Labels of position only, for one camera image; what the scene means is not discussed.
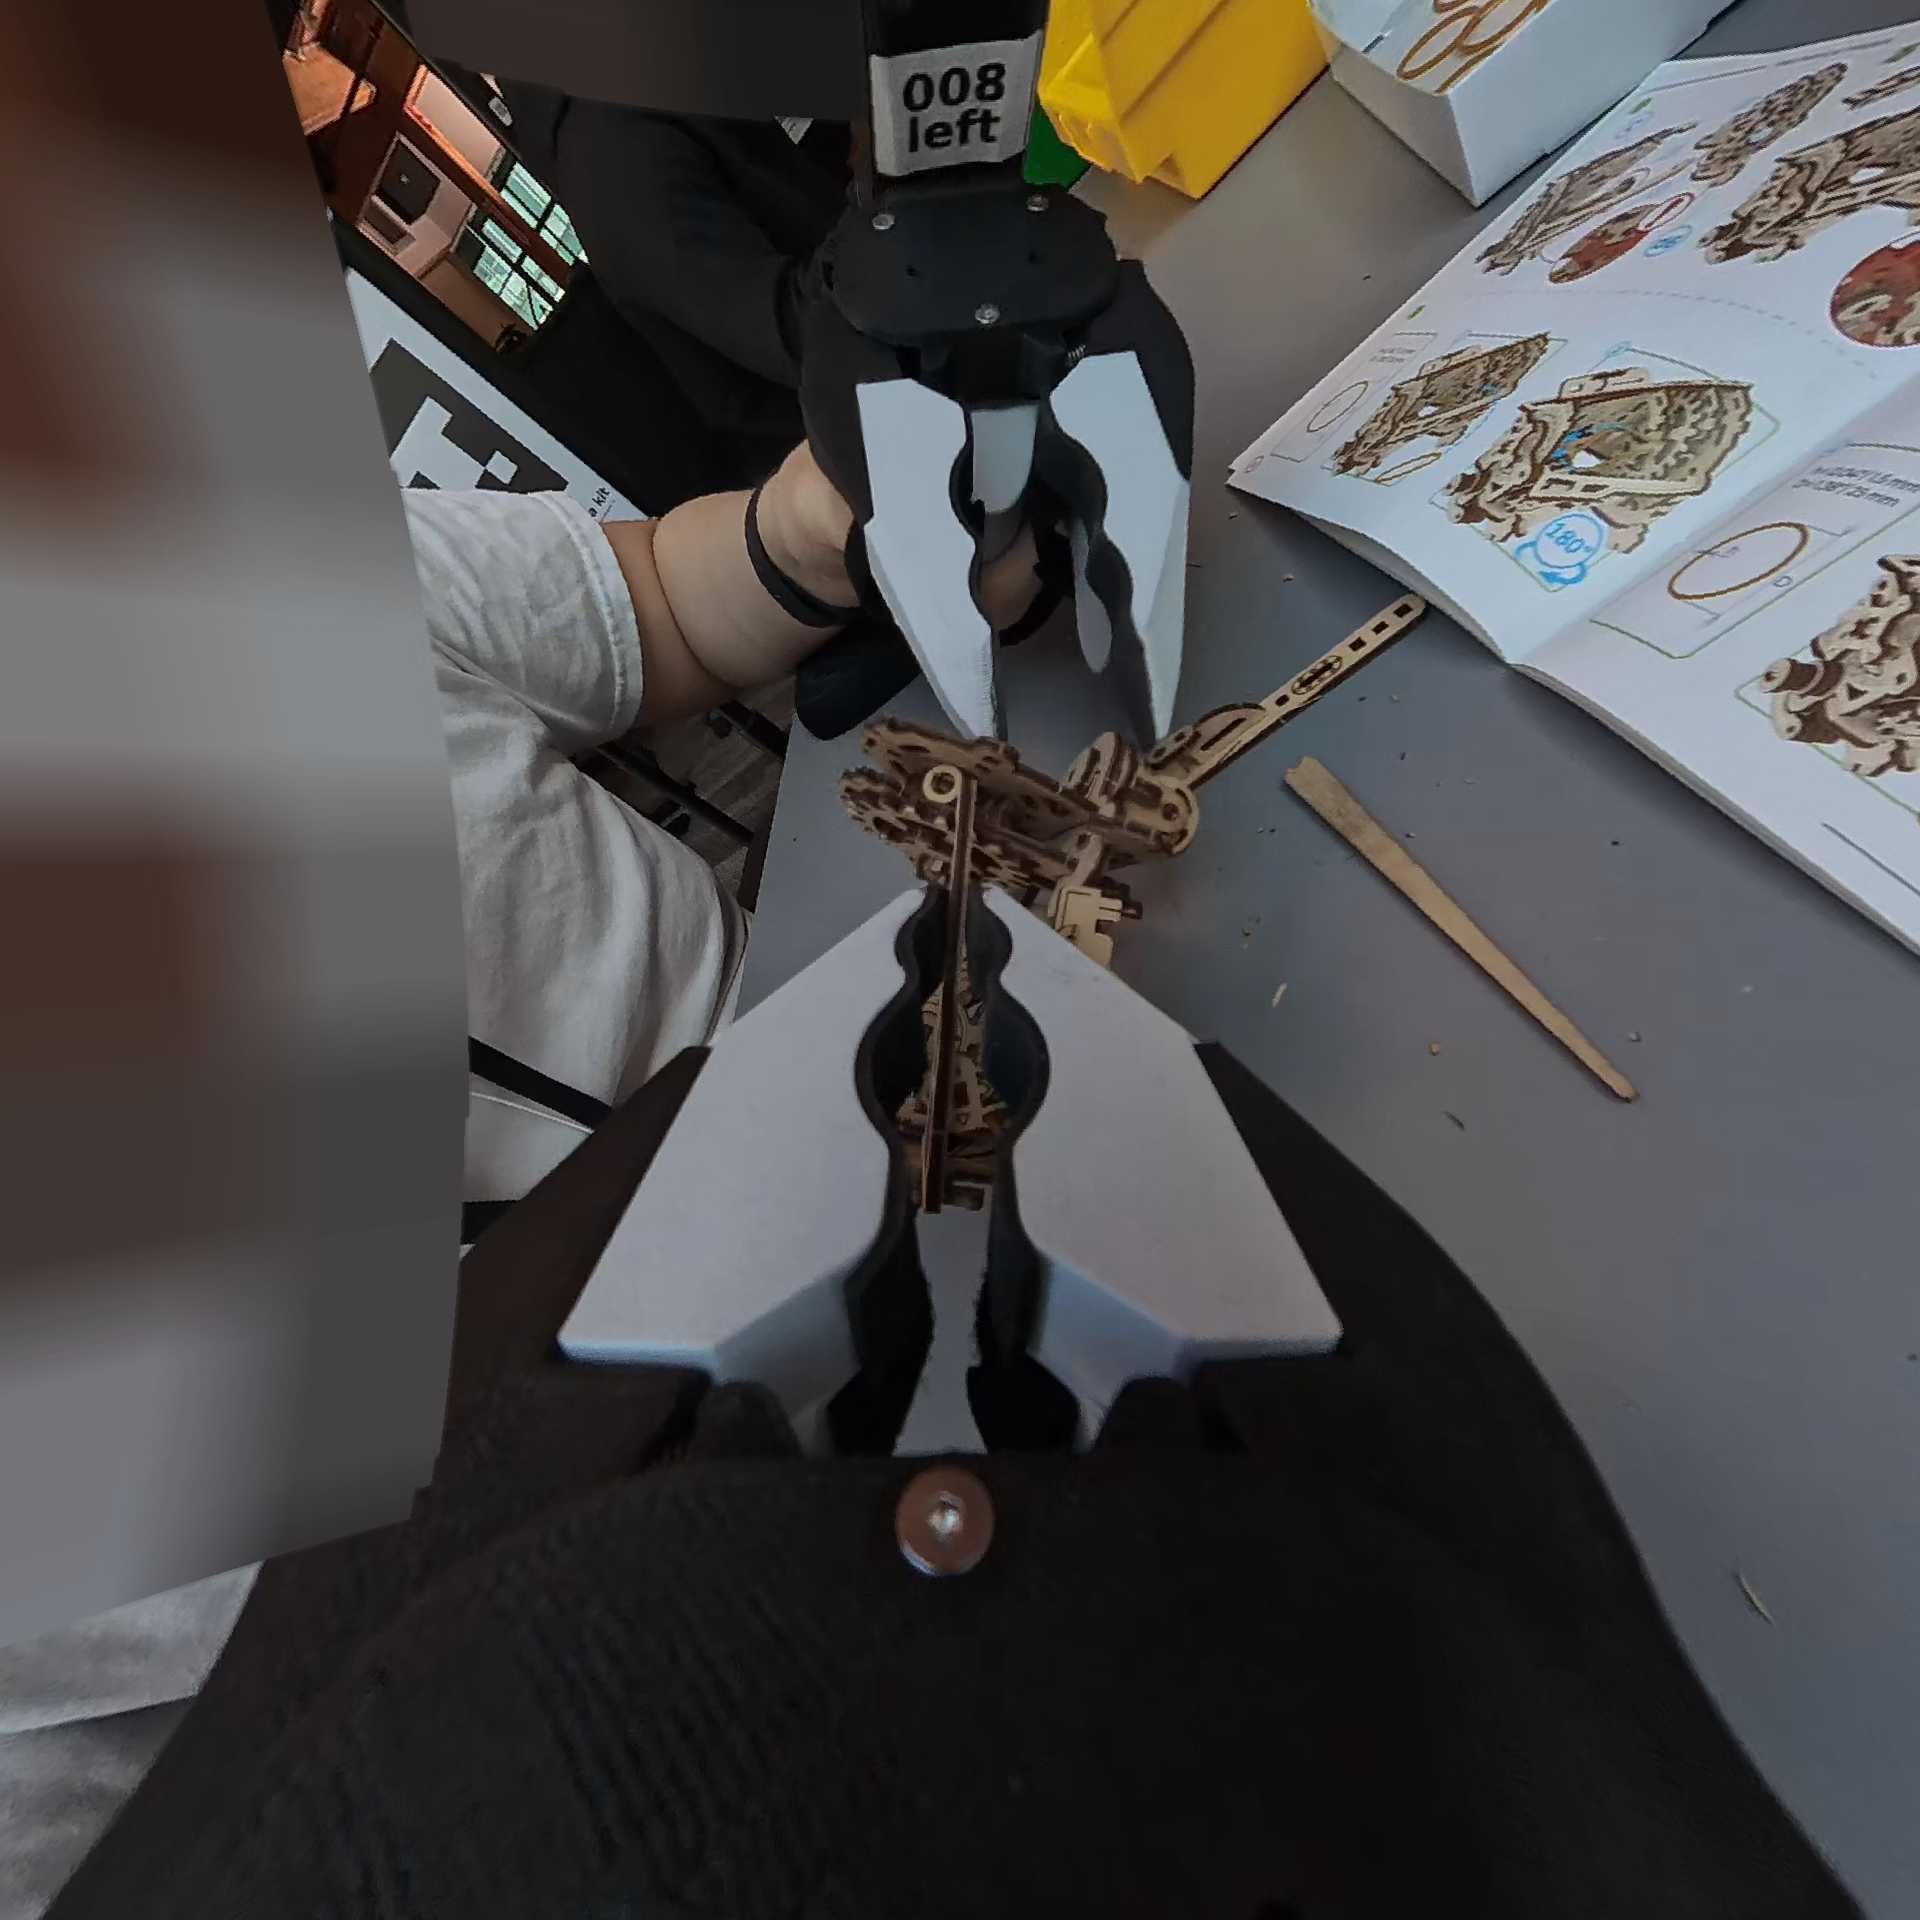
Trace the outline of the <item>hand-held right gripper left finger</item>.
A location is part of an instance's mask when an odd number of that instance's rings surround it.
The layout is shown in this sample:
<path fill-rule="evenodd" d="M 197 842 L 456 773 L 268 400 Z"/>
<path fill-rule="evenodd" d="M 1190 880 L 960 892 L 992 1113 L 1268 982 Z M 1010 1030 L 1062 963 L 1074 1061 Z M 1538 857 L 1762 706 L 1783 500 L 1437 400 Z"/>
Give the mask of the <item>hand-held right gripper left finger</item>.
<path fill-rule="evenodd" d="M 944 892 L 856 926 L 706 1056 L 560 1347 L 682 1364 L 818 1410 L 840 1454 L 891 1454 L 931 1345 L 899 1129 L 928 1069 Z"/>

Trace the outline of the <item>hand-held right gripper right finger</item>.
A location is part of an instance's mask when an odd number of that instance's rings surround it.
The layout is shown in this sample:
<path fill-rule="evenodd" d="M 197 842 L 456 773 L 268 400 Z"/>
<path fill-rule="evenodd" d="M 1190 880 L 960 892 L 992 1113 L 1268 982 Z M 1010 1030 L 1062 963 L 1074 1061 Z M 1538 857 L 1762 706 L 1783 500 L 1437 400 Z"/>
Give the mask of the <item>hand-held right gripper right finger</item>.
<path fill-rule="evenodd" d="M 1338 1314 L 1194 1037 L 997 888 L 966 904 L 1006 1106 L 966 1401 L 992 1452 L 1068 1452 L 1125 1385 L 1331 1353 Z"/>

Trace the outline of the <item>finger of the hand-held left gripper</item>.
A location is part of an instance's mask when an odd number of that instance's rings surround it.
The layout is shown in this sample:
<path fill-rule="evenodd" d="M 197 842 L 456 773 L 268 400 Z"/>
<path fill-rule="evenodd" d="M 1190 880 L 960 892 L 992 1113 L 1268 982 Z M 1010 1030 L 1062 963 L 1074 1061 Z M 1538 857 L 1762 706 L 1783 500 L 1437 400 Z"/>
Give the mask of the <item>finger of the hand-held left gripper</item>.
<path fill-rule="evenodd" d="M 1000 737 L 992 625 L 974 585 L 1010 541 L 1010 412 L 917 379 L 855 386 L 870 576 L 954 729 Z"/>
<path fill-rule="evenodd" d="M 1132 738 L 1160 738 L 1184 664 L 1190 485 L 1136 352 L 1083 357 L 1046 400 L 1046 478 L 1069 500 L 1077 630 Z"/>

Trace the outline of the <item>wooden slotted lever piece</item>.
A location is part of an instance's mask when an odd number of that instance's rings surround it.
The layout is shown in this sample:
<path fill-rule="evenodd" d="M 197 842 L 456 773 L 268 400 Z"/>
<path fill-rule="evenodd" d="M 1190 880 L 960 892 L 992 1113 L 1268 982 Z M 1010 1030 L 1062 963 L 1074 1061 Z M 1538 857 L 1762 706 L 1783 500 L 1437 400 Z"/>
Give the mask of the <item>wooden slotted lever piece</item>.
<path fill-rule="evenodd" d="M 1066 796 L 1090 809 L 1114 849 L 1187 852 L 1200 822 L 1197 788 L 1380 656 L 1427 610 L 1419 594 L 1403 594 L 1258 705 L 1212 709 L 1144 749 L 1104 734 L 1074 758 Z"/>

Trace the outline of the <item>wooden mechanical model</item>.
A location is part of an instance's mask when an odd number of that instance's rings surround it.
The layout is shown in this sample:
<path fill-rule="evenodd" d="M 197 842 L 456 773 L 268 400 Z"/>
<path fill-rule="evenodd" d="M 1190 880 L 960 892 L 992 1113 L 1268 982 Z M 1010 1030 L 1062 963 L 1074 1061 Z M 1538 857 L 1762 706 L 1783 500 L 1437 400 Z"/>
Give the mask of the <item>wooden mechanical model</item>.
<path fill-rule="evenodd" d="M 914 875 L 997 884 L 1100 966 L 1114 928 L 1139 907 L 1104 878 L 1111 852 L 1098 809 L 1026 768 L 998 741 L 879 717 L 861 737 L 869 771 L 840 777 L 852 820 L 900 851 Z M 944 936 L 944 958 L 922 1006 L 928 1062 L 896 1110 L 907 1171 L 928 1213 L 981 1209 L 1006 1106 L 982 1066 L 986 1004 L 966 961 L 966 917 Z"/>

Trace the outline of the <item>person's left forearm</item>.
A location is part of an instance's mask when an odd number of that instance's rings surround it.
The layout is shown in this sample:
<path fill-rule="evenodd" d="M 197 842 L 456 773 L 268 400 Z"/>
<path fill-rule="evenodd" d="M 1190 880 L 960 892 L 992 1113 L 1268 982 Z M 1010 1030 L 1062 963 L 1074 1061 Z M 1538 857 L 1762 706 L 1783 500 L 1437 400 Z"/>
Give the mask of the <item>person's left forearm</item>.
<path fill-rule="evenodd" d="M 760 590 L 742 533 L 748 502 L 748 491 L 699 496 L 658 520 L 598 529 L 639 638 L 638 729 L 768 689 L 843 630 L 812 630 Z"/>

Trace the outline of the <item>person's left hand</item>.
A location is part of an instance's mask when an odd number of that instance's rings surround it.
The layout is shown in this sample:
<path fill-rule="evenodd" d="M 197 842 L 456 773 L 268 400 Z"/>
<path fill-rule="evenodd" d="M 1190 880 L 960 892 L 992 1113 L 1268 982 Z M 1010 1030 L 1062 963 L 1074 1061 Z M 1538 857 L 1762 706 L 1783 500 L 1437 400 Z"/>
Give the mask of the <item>person's left hand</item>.
<path fill-rule="evenodd" d="M 818 466 L 810 443 L 792 446 L 760 485 L 757 526 L 768 561 L 798 588 L 830 608 L 856 603 L 847 573 L 855 516 Z M 995 630 L 1006 634 L 1039 596 L 1039 541 L 1036 529 L 1023 522 L 1014 540 L 982 565 L 976 601 Z"/>

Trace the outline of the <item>black wristband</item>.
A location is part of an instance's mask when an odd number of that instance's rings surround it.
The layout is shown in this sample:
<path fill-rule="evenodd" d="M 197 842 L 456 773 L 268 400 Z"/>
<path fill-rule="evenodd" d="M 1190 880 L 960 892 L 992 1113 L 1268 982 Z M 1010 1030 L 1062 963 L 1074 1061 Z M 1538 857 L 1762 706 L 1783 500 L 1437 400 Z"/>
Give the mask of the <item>black wristband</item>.
<path fill-rule="evenodd" d="M 759 502 L 764 490 L 765 483 L 759 483 L 757 490 L 749 494 L 748 509 L 742 512 L 742 537 L 748 541 L 748 553 L 759 588 L 768 593 L 768 596 L 786 617 L 796 619 L 798 625 L 812 630 L 845 629 L 845 625 L 851 625 L 856 616 L 856 603 L 852 603 L 851 608 L 826 603 L 802 584 L 798 584 L 790 573 L 786 573 L 771 555 L 759 526 Z"/>

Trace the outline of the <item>yellow plastic bin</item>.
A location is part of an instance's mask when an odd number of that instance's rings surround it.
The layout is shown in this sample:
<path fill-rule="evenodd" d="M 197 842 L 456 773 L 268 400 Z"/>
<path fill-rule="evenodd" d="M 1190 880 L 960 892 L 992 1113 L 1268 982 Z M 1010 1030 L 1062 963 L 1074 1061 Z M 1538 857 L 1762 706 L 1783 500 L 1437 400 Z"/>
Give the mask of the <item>yellow plastic bin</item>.
<path fill-rule="evenodd" d="M 1098 169 L 1197 202 L 1325 64 L 1307 2 L 1054 2 L 1039 102 Z"/>

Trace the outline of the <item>dark cloth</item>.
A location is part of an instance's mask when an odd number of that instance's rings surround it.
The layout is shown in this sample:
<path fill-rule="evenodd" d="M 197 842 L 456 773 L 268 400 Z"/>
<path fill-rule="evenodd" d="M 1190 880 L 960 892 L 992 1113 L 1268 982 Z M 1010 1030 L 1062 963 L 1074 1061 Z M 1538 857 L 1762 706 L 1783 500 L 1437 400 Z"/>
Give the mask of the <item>dark cloth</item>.
<path fill-rule="evenodd" d="M 847 198 L 843 118 L 654 113 L 562 94 L 549 186 L 592 274 L 701 420 L 717 478 L 759 483 L 805 438 L 800 305 Z"/>

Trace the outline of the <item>person's white shirt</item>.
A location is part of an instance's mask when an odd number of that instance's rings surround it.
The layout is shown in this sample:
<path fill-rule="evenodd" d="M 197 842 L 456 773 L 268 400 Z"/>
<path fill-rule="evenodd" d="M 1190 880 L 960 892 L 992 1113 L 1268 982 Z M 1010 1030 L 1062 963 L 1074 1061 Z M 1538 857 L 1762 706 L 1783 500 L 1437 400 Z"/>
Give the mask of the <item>person's white shirt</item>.
<path fill-rule="evenodd" d="M 733 1006 L 744 918 L 587 777 L 639 717 L 639 617 L 564 494 L 405 490 L 439 689 L 480 1042 L 616 1102 Z M 44 1915 L 199 1693 L 259 1563 L 3 1653 L 3 1914 Z"/>

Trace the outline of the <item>white cardboard box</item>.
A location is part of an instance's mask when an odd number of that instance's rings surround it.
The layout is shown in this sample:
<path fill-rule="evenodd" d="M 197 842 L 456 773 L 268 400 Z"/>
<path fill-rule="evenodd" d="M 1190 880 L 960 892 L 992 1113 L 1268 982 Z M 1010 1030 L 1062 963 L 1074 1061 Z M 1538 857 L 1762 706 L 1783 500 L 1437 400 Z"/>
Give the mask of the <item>white cardboard box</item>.
<path fill-rule="evenodd" d="M 1447 179 L 1487 202 L 1710 27 L 1724 2 L 1549 2 L 1445 94 L 1380 62 L 1395 18 L 1422 2 L 1309 2 L 1331 75 Z"/>

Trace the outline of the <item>model instruction booklet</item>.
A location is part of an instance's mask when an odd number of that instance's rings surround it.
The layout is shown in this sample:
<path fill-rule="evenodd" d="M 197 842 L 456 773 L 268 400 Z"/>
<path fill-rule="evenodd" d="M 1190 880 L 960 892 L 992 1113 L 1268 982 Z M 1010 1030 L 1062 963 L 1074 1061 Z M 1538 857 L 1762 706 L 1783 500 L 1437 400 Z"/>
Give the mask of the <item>model instruction booklet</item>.
<path fill-rule="evenodd" d="M 1669 62 L 1232 485 L 1914 948 L 1916 222 L 1914 22 Z"/>

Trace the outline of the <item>building photo print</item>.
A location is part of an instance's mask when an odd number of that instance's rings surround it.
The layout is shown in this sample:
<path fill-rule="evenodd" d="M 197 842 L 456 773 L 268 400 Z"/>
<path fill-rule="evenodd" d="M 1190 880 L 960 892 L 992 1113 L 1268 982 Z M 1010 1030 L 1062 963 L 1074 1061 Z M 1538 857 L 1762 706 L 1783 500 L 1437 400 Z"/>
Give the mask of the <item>building photo print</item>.
<path fill-rule="evenodd" d="M 530 341 L 584 251 L 491 85 L 428 62 L 375 2 L 294 5 L 280 69 L 327 206 L 485 342 Z"/>

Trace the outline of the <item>pile of tan rubber bands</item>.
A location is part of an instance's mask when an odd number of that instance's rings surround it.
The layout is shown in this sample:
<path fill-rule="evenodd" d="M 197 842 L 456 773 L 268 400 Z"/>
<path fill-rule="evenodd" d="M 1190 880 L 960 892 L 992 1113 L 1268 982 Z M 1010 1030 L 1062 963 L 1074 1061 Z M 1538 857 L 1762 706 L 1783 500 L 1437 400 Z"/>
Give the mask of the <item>pile of tan rubber bands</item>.
<path fill-rule="evenodd" d="M 1491 62 L 1549 2 L 1407 5 L 1384 36 L 1380 62 L 1395 80 L 1445 94 Z"/>

